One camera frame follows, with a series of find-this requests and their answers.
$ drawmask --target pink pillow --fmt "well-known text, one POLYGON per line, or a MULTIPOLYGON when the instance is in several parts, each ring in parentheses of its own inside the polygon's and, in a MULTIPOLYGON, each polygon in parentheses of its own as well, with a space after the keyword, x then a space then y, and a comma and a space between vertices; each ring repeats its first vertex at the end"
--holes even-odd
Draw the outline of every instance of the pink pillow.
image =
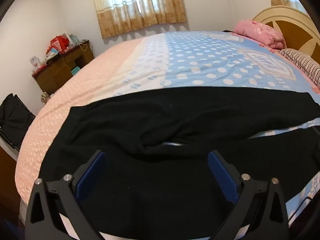
POLYGON ((272 49, 286 48, 284 37, 280 31, 259 22, 250 20, 240 21, 233 32, 247 36, 272 49))

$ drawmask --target black chair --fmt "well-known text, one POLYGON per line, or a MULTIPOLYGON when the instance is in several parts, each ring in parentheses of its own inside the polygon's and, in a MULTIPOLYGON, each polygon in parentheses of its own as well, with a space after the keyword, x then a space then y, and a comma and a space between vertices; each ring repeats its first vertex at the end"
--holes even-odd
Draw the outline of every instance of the black chair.
POLYGON ((35 115, 17 95, 8 95, 0 105, 0 137, 20 151, 23 138, 34 119, 35 115))

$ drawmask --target cable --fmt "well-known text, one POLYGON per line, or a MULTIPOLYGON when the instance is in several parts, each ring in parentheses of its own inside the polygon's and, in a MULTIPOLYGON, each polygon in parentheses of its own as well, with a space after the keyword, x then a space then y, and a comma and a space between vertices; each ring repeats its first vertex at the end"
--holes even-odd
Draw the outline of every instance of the cable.
POLYGON ((93 55, 93 44, 90 41, 89 41, 89 44, 90 44, 91 52, 92 52, 92 55, 93 55))
POLYGON ((301 208, 302 204, 306 201, 306 199, 313 201, 313 199, 311 197, 306 197, 300 204, 300 206, 297 208, 297 210, 292 214, 292 216, 289 218, 288 222, 290 222, 290 220, 294 217, 294 215, 298 212, 298 210, 301 208))
POLYGON ((87 45, 87 44, 79 43, 78 45, 80 46, 80 49, 81 49, 82 51, 87 51, 87 49, 88 49, 88 45, 87 45), (81 45, 85 45, 85 46, 86 46, 86 49, 82 49, 81 45))

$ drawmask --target blue gripper pad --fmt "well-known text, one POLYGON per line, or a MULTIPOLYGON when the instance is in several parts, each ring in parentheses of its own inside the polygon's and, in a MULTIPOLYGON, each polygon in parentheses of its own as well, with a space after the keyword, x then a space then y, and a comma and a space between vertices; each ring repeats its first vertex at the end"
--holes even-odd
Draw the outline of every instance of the blue gripper pad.
POLYGON ((228 164, 221 155, 216 151, 212 151, 208 154, 208 166, 218 182, 221 191, 223 192, 227 201, 235 204, 238 201, 238 186, 235 179, 239 179, 240 174, 236 171, 233 165, 228 164))
POLYGON ((94 182, 106 166, 105 153, 96 151, 90 160, 81 165, 74 174, 73 192, 77 201, 84 200, 91 192, 94 182))

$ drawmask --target bedspread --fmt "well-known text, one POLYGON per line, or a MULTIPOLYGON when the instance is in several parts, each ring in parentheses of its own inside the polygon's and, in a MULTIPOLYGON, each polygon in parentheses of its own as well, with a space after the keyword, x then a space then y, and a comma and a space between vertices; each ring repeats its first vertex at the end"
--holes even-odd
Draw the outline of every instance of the bedspread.
MULTIPOLYGON (((320 103, 319 89, 290 61, 276 51, 234 33, 174 32, 124 42, 81 69, 55 93, 31 124, 22 143, 15 176, 23 201, 28 203, 45 153, 71 107, 138 91, 186 86, 308 92, 320 103)), ((256 136, 315 125, 320 125, 319 118, 256 136)), ((320 173, 299 195, 287 202, 288 215, 307 195, 313 197, 320 189, 319 178, 320 173)))

